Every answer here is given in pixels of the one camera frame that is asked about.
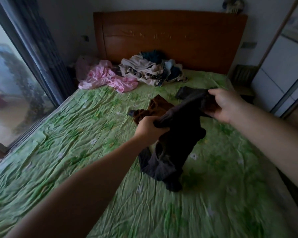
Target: person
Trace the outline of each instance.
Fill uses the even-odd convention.
[[[206,113],[231,124],[298,186],[298,130],[246,103],[236,93],[211,89],[219,107]],[[126,143],[70,176],[8,233],[8,238],[86,237],[139,152],[169,128],[155,128],[159,117],[145,117]]]

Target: sliding glass door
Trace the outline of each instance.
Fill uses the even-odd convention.
[[[55,108],[0,24],[0,151]]]

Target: wooden headboard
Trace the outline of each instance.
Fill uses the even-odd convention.
[[[246,21],[246,15],[199,11],[94,13],[101,59],[120,63],[157,49],[184,68],[221,74],[231,67]]]

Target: mattress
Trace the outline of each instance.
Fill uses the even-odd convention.
[[[78,90],[20,147],[0,162],[0,237],[67,177],[131,138],[127,112],[146,109],[161,95],[179,104],[182,86],[227,88],[223,75],[185,70],[187,83],[140,83],[120,94],[103,86]],[[288,237],[250,143],[228,124],[201,117],[206,137],[183,166],[183,190],[173,193],[141,173],[128,171],[89,237]]]

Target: curtain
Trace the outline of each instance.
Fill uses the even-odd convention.
[[[57,105],[62,104],[77,88],[39,13],[37,0],[0,0],[0,5],[39,70],[39,83]]]

